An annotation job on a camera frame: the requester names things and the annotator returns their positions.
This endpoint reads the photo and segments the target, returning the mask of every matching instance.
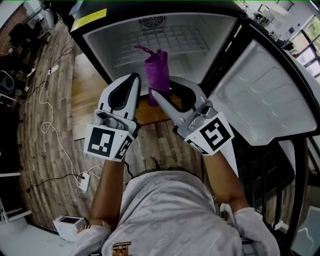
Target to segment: fan vent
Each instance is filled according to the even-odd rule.
[[[140,22],[142,23],[143,26],[145,26],[148,29],[155,29],[161,26],[164,20],[165,20],[164,16],[155,16],[155,17],[143,18],[140,20]]]

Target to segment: power strip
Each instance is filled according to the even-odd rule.
[[[82,177],[84,177],[84,179],[81,179],[79,188],[81,190],[83,190],[84,192],[87,192],[88,191],[88,187],[89,187],[90,175],[89,175],[89,173],[84,172],[82,174]]]

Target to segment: white cable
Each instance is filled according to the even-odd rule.
[[[50,76],[49,73],[46,75],[45,80],[49,83],[49,81],[47,80],[47,79],[48,79],[48,76]],[[43,122],[43,123],[41,124],[41,132],[42,132],[43,134],[46,134],[46,133],[49,131],[50,127],[52,127],[52,129],[55,131],[56,137],[57,137],[57,139],[58,139],[58,142],[59,142],[61,148],[63,149],[65,155],[67,156],[67,158],[69,159],[69,161],[70,161],[70,163],[71,163],[71,172],[72,172],[73,177],[74,177],[74,179],[75,179],[75,181],[76,181],[76,185],[77,185],[78,187],[80,187],[79,185],[80,185],[81,183],[80,183],[80,182],[78,181],[78,179],[77,179],[79,176],[77,176],[77,178],[75,177],[76,174],[74,173],[74,164],[73,164],[71,158],[69,157],[68,153],[66,152],[64,146],[62,146],[62,143],[61,143],[61,141],[60,141],[60,139],[59,139],[59,135],[58,135],[57,129],[52,125],[52,123],[54,122],[54,108],[53,108],[52,105],[51,105],[49,102],[47,102],[47,101],[46,101],[46,102],[41,102],[41,93],[42,93],[42,89],[44,88],[45,84],[46,84],[46,83],[43,83],[43,85],[42,85],[42,87],[41,87],[41,90],[40,90],[39,103],[40,103],[41,105],[48,104],[48,105],[50,106],[50,108],[51,108],[51,110],[52,110],[52,111],[51,111],[52,117],[51,117],[51,121],[46,121],[46,122]],[[43,126],[46,125],[46,124],[49,124],[49,126],[48,126],[48,128],[44,131],[44,130],[43,130]],[[87,171],[81,172],[79,175],[81,175],[81,174],[83,174],[83,173],[89,173],[89,174],[94,175],[94,176],[96,176],[96,177],[98,177],[98,178],[100,179],[100,177],[99,177],[98,175],[90,172],[90,170],[92,170],[93,168],[96,168],[96,167],[99,167],[99,168],[102,170],[102,167],[101,167],[101,166],[96,165],[96,166],[90,168],[90,169],[87,170]]]

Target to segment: purple cloth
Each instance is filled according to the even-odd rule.
[[[156,107],[158,103],[152,96],[151,89],[160,91],[164,96],[168,96],[170,92],[168,53],[160,49],[155,53],[141,45],[137,45],[136,48],[151,54],[151,56],[144,61],[144,72],[149,83],[148,105],[150,107]]]

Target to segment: floor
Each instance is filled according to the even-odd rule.
[[[29,80],[30,90],[45,80],[51,63],[59,57],[63,46],[69,40],[67,28],[59,22],[51,33],[48,45],[44,46],[35,60],[36,71]],[[93,166],[102,166],[104,162],[100,158],[84,154],[83,137],[85,125],[91,122],[100,93],[107,84],[73,40],[69,46],[73,47],[73,52],[57,61],[59,69],[50,76],[48,87],[43,89],[41,101],[48,101],[52,105],[53,126],[57,129],[60,141],[72,160],[74,172],[78,174]],[[20,189],[23,191],[21,195],[25,207],[32,210],[31,221],[54,230],[52,220],[61,215],[88,218],[99,182],[94,176],[90,179],[87,192],[76,186],[72,176],[46,182],[33,187],[30,193],[25,192],[30,185],[70,174],[71,163],[60,147],[53,129],[49,128],[46,134],[41,131],[42,123],[50,120],[52,111],[47,104],[40,104],[39,94],[35,92],[26,100],[21,100],[20,104],[19,114],[23,120],[18,128],[18,143],[22,144],[19,153],[23,166]],[[145,158],[152,156],[160,167],[163,167],[164,159],[172,156],[178,165],[200,177],[200,154],[172,133],[174,127],[172,121],[161,121],[167,120],[168,117],[160,112],[159,108],[151,111],[147,106],[147,100],[144,99],[140,101],[136,117],[143,126],[125,158],[134,175],[144,170]],[[96,174],[101,172],[98,168],[92,171]],[[127,172],[124,172],[124,179],[129,180]],[[286,194],[283,200],[287,204],[284,206],[287,215],[292,202],[290,195]],[[275,198],[268,202],[267,210],[267,220],[271,223]]]

